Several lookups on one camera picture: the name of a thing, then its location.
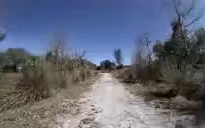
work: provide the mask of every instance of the gravel road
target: gravel road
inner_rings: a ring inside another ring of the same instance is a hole
[[[80,100],[79,114],[65,119],[63,128],[174,128],[170,110],[155,109],[135,97],[111,74],[103,73]]]

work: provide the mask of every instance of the ground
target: ground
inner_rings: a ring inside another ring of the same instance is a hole
[[[102,73],[87,87],[78,96],[61,91],[32,106],[3,112],[0,128],[174,128],[179,121],[190,120],[172,110],[154,108],[109,73]]]

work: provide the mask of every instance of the blue sky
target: blue sky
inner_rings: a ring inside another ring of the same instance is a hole
[[[168,0],[0,0],[0,29],[7,38],[0,51],[23,47],[43,54],[54,33],[62,33],[72,48],[86,50],[95,63],[113,59],[121,48],[131,63],[134,40],[149,33],[152,40],[170,36],[173,10]],[[205,27],[205,13],[198,26]]]

